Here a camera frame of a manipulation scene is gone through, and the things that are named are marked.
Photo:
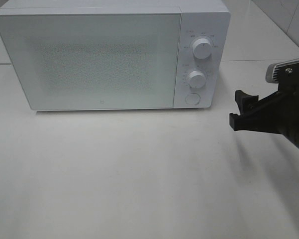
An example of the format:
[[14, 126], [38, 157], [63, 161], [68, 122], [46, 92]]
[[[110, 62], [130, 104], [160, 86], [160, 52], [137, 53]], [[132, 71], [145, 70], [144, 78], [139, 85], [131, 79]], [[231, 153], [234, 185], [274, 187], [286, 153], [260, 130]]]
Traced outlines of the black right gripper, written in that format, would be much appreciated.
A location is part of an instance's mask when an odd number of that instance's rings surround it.
[[230, 113], [229, 125], [234, 131], [281, 134], [299, 149], [299, 58], [269, 65], [265, 80], [278, 84], [278, 92], [260, 100], [235, 91], [240, 114]]

